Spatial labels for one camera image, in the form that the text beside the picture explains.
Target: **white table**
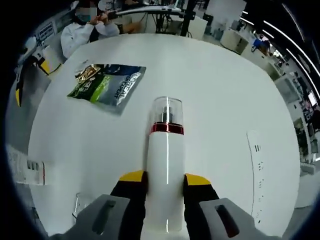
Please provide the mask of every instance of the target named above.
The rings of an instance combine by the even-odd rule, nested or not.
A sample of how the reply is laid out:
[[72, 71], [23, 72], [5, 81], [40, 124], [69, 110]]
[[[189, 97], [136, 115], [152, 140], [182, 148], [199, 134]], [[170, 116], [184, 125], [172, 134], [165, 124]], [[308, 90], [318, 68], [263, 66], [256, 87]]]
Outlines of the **white table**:
[[[76, 67], [86, 59], [146, 67], [121, 116], [66, 97], [76, 85]], [[300, 162], [294, 126], [275, 84], [262, 69], [222, 47], [161, 34], [122, 35], [80, 47], [44, 94], [28, 151], [55, 165], [53, 185], [31, 187], [48, 234], [72, 226], [76, 193], [109, 194], [121, 175], [144, 167], [148, 114], [159, 96], [182, 100], [185, 172], [206, 177], [221, 198], [248, 213], [253, 166], [247, 131], [260, 133], [268, 184], [258, 229], [281, 236], [297, 199]]]

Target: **cable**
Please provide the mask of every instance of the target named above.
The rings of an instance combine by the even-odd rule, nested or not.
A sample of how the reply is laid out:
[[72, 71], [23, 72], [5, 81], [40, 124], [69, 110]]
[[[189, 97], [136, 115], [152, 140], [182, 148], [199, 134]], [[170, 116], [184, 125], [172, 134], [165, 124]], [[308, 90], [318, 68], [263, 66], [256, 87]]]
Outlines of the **cable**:
[[147, 14], [147, 15], [146, 15], [146, 19], [145, 19], [145, 25], [144, 25], [143, 33], [146, 33], [147, 23], [148, 23], [148, 17], [149, 17], [149, 14]]
[[163, 16], [162, 14], [156, 14], [155, 15], [155, 19], [156, 19], [156, 22], [157, 22], [157, 32], [158, 33], [163, 32], [162, 27], [163, 27], [164, 22], [163, 22], [162, 16]]
[[159, 18], [161, 19], [161, 21], [160, 21], [160, 23], [161, 23], [161, 31], [164, 32], [165, 16], [160, 14]]
[[142, 22], [142, 20], [145, 18], [146, 15], [147, 15], [147, 12], [143, 15], [143, 17], [140, 19], [139, 22]]
[[181, 29], [183, 23], [184, 23], [183, 21], [179, 23], [178, 29]]
[[166, 16], [166, 26], [165, 26], [165, 29], [164, 29], [164, 32], [166, 33], [167, 32], [167, 29], [168, 29], [168, 27], [169, 27], [169, 16], [167, 15]]
[[156, 23], [156, 20], [155, 20], [155, 16], [153, 14], [152, 14], [152, 18], [153, 18], [154, 25], [155, 25], [155, 32], [157, 32], [157, 23]]

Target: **face mask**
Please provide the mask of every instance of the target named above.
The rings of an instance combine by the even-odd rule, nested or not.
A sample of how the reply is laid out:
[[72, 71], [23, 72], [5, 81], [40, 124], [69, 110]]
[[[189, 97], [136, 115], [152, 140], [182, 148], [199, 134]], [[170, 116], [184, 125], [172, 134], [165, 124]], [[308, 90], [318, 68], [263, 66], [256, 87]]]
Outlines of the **face mask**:
[[77, 10], [76, 16], [83, 22], [90, 22], [91, 19], [97, 16], [97, 8], [79, 8]]
[[77, 15], [77, 17], [81, 20], [81, 21], [83, 21], [83, 22], [90, 22], [90, 20], [91, 20], [91, 17], [90, 17], [90, 15], [84, 15], [84, 14], [79, 14], [79, 15]]

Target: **person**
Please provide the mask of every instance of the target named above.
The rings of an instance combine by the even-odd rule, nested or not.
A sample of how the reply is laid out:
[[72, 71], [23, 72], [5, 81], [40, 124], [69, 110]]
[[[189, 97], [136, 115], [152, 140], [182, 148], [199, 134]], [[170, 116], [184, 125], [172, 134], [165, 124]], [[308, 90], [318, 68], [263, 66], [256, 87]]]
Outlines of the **person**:
[[[39, 8], [39, 1], [21, 1], [19, 2], [19, 7], [16, 8], [15, 14], [18, 16], [23, 16], [26, 14], [28, 9], [28, 14], [31, 17], [26, 17], [23, 20], [23, 27], [17, 31], [13, 26], [20, 26], [22, 23], [21, 17], [13, 17], [10, 19], [10, 24], [3, 24], [3, 31], [8, 34], [8, 36], [14, 36], [10, 42], [10, 58], [5, 61], [3, 67], [3, 76], [5, 81], [3, 81], [3, 86], [1, 88], [1, 116], [2, 116], [2, 138], [0, 140], [0, 176], [1, 176], [1, 189], [5, 193], [2, 197], [2, 212], [0, 218], [2, 219], [2, 236], [9, 235], [9, 238], [23, 239], [29, 238], [32, 240], [47, 240], [48, 237], [45, 231], [41, 233], [40, 228], [35, 225], [35, 221], [40, 222], [40, 220], [34, 220], [30, 214], [27, 214], [27, 205], [25, 204], [25, 198], [18, 193], [17, 184], [14, 183], [12, 179], [12, 171], [10, 169], [8, 161], [8, 153], [6, 152], [5, 140], [7, 139], [6, 128], [8, 127], [7, 121], [5, 120], [6, 111], [8, 110], [8, 98], [11, 91], [11, 86], [15, 81], [15, 68], [17, 67], [17, 61], [20, 56], [20, 49], [25, 44], [25, 39], [27, 39], [30, 34], [33, 33], [40, 24], [44, 22], [44, 16], [48, 19], [51, 18], [58, 11], [63, 11], [67, 6], [68, 1], [42, 1], [41, 8]], [[3, 9], [10, 9], [12, 2], [3, 1]], [[311, 206], [310, 213], [306, 217], [306, 220], [297, 226], [296, 233], [292, 235], [292, 240], [300, 239], [315, 239], [319, 235], [319, 219], [320, 218], [320, 195], [314, 200], [313, 206]]]
[[82, 0], [76, 6], [72, 23], [62, 31], [60, 39], [62, 53], [69, 58], [82, 45], [119, 34], [138, 33], [140, 29], [140, 22], [116, 25], [109, 21], [107, 12], [97, 15], [95, 2]]
[[258, 49], [262, 43], [262, 38], [264, 36], [261, 34], [259, 37], [257, 37], [254, 42], [253, 42], [253, 45], [251, 47], [251, 52], [254, 52], [256, 49]]
[[262, 41], [260, 46], [259, 46], [259, 50], [264, 55], [267, 55], [270, 52], [270, 42], [269, 42], [269, 40]]
[[282, 76], [284, 76], [286, 74], [289, 74], [290, 73], [289, 63], [286, 62], [285, 64], [283, 64], [281, 69], [282, 69], [282, 72], [283, 72]]
[[320, 132], [320, 106], [316, 105], [313, 110], [314, 112], [310, 119], [310, 122], [312, 123], [314, 130], [316, 132]]

